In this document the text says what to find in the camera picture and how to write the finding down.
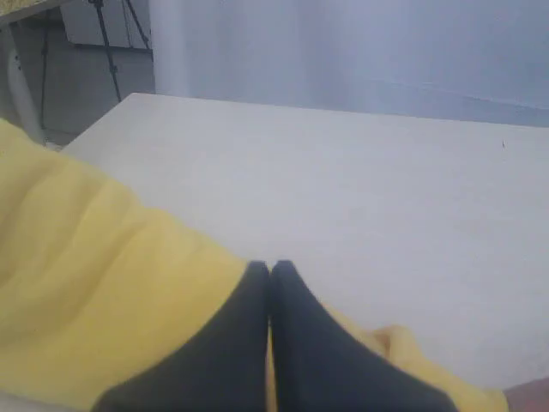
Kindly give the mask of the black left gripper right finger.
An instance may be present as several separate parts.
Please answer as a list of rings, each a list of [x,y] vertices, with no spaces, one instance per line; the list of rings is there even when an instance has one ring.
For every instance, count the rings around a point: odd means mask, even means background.
[[[280,411],[453,411],[449,396],[404,373],[347,332],[290,261],[270,276]]]

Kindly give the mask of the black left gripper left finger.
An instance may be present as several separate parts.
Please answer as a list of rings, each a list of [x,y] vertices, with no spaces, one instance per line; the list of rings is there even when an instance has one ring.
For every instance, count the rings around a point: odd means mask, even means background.
[[[264,411],[268,268],[248,264],[221,309],[182,347],[107,391],[96,411]]]

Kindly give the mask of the yellow sleeve forearm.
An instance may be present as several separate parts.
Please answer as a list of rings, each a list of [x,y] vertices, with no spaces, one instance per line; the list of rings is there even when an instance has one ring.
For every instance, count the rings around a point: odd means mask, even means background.
[[[1,124],[1,389],[84,411],[187,343],[248,262],[99,170]],[[277,405],[270,326],[264,411]],[[453,411],[505,411],[500,391],[428,361],[401,328],[343,328],[449,396]]]

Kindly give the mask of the bare person hand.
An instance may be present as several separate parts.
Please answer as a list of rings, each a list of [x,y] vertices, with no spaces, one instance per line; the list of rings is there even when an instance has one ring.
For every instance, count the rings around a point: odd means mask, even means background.
[[[504,392],[509,411],[549,412],[549,378],[536,379]]]

